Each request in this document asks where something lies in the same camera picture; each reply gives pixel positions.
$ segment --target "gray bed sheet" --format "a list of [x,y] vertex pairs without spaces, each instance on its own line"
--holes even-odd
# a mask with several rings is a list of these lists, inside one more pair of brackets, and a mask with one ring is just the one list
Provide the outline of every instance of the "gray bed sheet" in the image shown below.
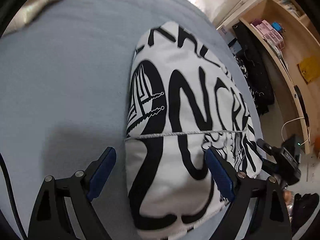
[[[25,29],[0,40],[0,151],[6,161],[25,230],[46,175],[71,176],[107,146],[117,163],[93,201],[114,240],[140,239],[125,183],[124,134],[133,51],[149,28],[173,20],[201,39],[227,66],[262,137],[240,68],[207,17],[186,0],[63,0]],[[18,232],[4,179],[0,209]],[[68,209],[76,235],[84,238]],[[207,240],[225,210],[183,240]],[[250,212],[238,234],[242,238]]]

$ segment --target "metal screw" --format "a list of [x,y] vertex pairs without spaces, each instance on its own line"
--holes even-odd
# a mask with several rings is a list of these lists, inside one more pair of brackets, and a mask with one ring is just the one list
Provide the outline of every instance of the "metal screw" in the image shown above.
[[51,181],[52,180],[52,176],[46,176],[45,178],[44,178],[44,181],[45,182],[49,182],[49,181]]
[[243,171],[239,171],[238,172],[238,177],[241,179],[244,179],[247,176],[247,174],[245,174]]
[[275,183],[277,180],[276,180],[275,177],[270,176],[269,177],[269,181],[272,182],[272,183]]
[[79,178],[79,177],[82,177],[83,174],[84,174],[83,171],[77,171],[77,172],[75,173],[75,176]]

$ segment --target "floor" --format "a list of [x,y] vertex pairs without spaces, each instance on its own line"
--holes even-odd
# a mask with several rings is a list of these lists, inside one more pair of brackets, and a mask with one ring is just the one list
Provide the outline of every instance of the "floor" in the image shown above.
[[[269,113],[260,117],[260,124],[263,139],[269,144],[279,147],[282,143],[281,128],[284,121],[276,99],[275,104],[269,106]],[[292,191],[294,194],[299,193],[304,195],[306,193],[318,193],[320,195],[320,160],[317,159],[317,156],[314,153],[309,155],[303,153],[299,168],[301,170],[301,179],[297,184],[289,186],[288,190]],[[319,210],[320,205],[318,205],[309,221],[300,228],[293,237],[293,240],[298,240],[304,234]]]

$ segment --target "mattress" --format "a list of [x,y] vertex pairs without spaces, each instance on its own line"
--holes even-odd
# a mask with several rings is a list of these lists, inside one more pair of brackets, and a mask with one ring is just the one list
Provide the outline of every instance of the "mattress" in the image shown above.
[[[262,137],[240,68],[213,25],[191,3],[63,0],[23,30],[0,39],[0,151],[26,231],[46,175],[69,177],[113,146],[116,166],[92,204],[114,240],[139,239],[130,214],[125,174],[130,70],[141,35],[167,21],[190,30],[227,66],[247,103],[256,138]],[[0,189],[5,191],[2,176]],[[0,209],[18,232],[6,194],[0,195]],[[77,237],[84,239],[70,203],[68,210]],[[209,239],[224,212],[182,239]]]

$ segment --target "bed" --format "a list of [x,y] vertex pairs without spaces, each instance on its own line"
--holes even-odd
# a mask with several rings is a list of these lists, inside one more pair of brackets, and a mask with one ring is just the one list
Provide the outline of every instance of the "bed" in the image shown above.
[[[140,239],[125,182],[129,76],[140,36],[167,21],[192,31],[227,66],[247,103],[255,136],[262,138],[240,68],[211,22],[191,3],[63,0],[23,30],[0,40],[0,151],[26,231],[46,175],[69,177],[113,146],[117,163],[93,206],[112,239]],[[0,189],[5,192],[2,176]],[[246,232],[250,207],[238,239]],[[0,209],[18,232],[6,194],[0,194]],[[77,237],[84,239],[70,203],[68,211]],[[224,212],[182,239],[209,239]]]

